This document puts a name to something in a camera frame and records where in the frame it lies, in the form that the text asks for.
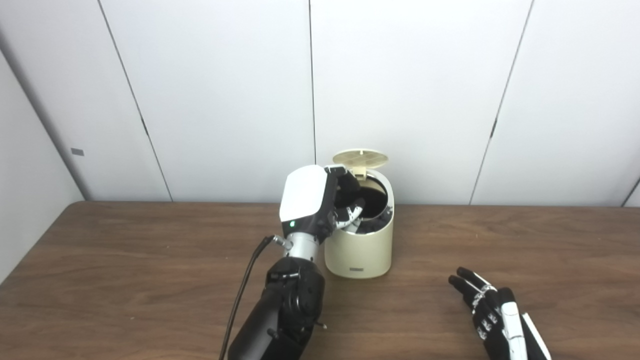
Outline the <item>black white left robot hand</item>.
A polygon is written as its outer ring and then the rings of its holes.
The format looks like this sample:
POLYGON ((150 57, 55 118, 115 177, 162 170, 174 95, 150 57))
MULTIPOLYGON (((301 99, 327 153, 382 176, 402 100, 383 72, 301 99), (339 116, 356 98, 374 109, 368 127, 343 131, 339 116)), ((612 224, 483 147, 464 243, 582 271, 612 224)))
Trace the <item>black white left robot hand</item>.
POLYGON ((284 237, 306 234, 322 244, 358 219, 366 201, 361 184, 344 164, 303 166, 290 173, 279 207, 284 237))

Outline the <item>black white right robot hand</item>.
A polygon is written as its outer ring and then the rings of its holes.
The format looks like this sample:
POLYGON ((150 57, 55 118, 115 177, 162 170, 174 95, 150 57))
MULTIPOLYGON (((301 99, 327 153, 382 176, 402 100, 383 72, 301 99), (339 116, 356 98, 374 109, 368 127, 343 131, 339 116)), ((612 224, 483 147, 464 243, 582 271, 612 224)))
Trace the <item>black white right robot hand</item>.
POLYGON ((521 312, 512 289, 494 287, 464 267, 448 282, 470 308, 473 328, 491 360, 551 360, 546 342, 530 315, 521 312))

